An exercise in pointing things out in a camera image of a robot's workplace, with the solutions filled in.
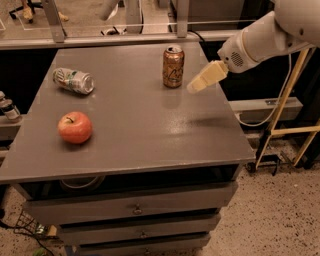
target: gray table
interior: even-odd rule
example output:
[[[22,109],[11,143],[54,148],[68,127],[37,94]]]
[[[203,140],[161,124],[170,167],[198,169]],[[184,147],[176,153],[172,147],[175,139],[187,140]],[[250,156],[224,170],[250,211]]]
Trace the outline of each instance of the gray table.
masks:
[[[167,44],[59,50],[1,167],[0,183],[252,161],[220,86],[187,92],[207,60],[198,43],[181,45],[186,61],[178,89],[162,85]],[[89,72],[95,90],[80,96],[58,88],[56,67]],[[93,123],[92,138],[81,146],[57,133],[58,120],[70,111],[83,111]]]
[[[23,120],[0,184],[14,185],[27,199],[24,209],[55,225],[81,255],[205,246],[241,166],[254,159],[220,86],[187,92],[207,60],[198,43],[181,45],[186,61],[177,89],[162,85],[167,44],[59,50]],[[56,67],[91,73],[95,90],[81,96],[58,88]],[[93,136],[83,145],[58,135],[59,119],[71,111],[92,120]],[[80,196],[58,183],[91,176],[106,179]]]

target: bottle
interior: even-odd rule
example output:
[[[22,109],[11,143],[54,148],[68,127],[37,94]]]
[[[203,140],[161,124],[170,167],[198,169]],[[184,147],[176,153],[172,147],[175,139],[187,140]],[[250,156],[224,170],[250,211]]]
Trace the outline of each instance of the bottle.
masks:
[[[0,109],[2,113],[5,114],[5,116],[13,123],[19,122],[22,119],[17,107],[2,91],[0,91]]]

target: soda can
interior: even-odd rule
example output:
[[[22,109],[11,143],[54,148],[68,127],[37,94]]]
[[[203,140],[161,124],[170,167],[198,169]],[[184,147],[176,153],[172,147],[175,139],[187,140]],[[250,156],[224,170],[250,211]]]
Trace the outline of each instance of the soda can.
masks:
[[[89,94],[94,89],[94,80],[89,73],[68,68],[55,69],[53,81],[68,91],[80,94]]]
[[[182,85],[184,52],[179,45],[170,45],[163,53],[163,84],[170,88]]]

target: apple stem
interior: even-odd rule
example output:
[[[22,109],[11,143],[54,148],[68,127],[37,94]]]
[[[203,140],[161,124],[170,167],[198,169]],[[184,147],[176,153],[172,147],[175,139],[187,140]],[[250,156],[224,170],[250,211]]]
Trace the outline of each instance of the apple stem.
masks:
[[[67,116],[66,118],[69,119],[71,121],[71,123],[74,122],[70,117]]]

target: floor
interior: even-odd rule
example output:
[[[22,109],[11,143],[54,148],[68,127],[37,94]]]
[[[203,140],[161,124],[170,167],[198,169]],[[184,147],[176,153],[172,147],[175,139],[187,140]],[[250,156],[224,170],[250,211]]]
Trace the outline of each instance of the floor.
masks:
[[[257,140],[250,136],[248,140],[254,149]],[[296,147],[287,140],[271,140],[267,154],[280,156],[281,151],[292,159]],[[273,170],[274,167],[260,167],[258,172],[249,174],[243,168],[237,179],[239,188],[229,205],[221,210],[221,221],[202,250],[158,255],[320,255],[320,166],[304,170],[283,164],[275,176]],[[16,224],[23,201],[13,188],[8,190],[5,223]],[[55,256],[65,256],[59,240],[43,243]],[[0,248],[1,256],[31,256],[39,245],[13,230],[0,229]]]
[[[142,0],[144,28],[142,34],[168,33],[168,8],[160,8],[158,0]],[[55,0],[58,11],[69,17],[62,22],[63,29],[69,38],[102,37],[101,31],[117,27],[119,30],[126,24],[125,8],[118,8],[117,15],[107,21],[99,18],[101,0]],[[9,11],[21,5],[20,0],[1,0],[0,3],[0,39],[48,39],[51,38],[49,23],[43,9],[35,9],[33,22],[29,23],[22,16],[22,11],[16,14],[16,19],[9,16]]]

